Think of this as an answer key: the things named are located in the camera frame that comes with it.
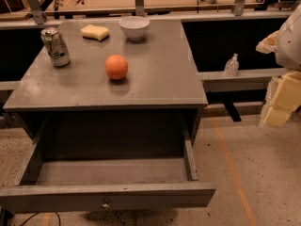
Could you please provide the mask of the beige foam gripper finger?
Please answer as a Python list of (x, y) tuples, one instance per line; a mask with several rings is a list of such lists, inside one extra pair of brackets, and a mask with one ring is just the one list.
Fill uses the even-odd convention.
[(268, 84), (261, 110), (261, 124), (281, 127), (301, 106), (301, 72), (273, 77)]
[(270, 54), (276, 51), (278, 32), (275, 31), (265, 39), (260, 41), (256, 46), (256, 50), (263, 54)]

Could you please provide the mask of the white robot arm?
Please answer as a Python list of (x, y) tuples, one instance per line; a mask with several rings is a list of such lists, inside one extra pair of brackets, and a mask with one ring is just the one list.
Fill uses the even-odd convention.
[(280, 127), (301, 106), (301, 5), (280, 29), (256, 46), (263, 54), (274, 53), (277, 65), (287, 72), (268, 84), (261, 122)]

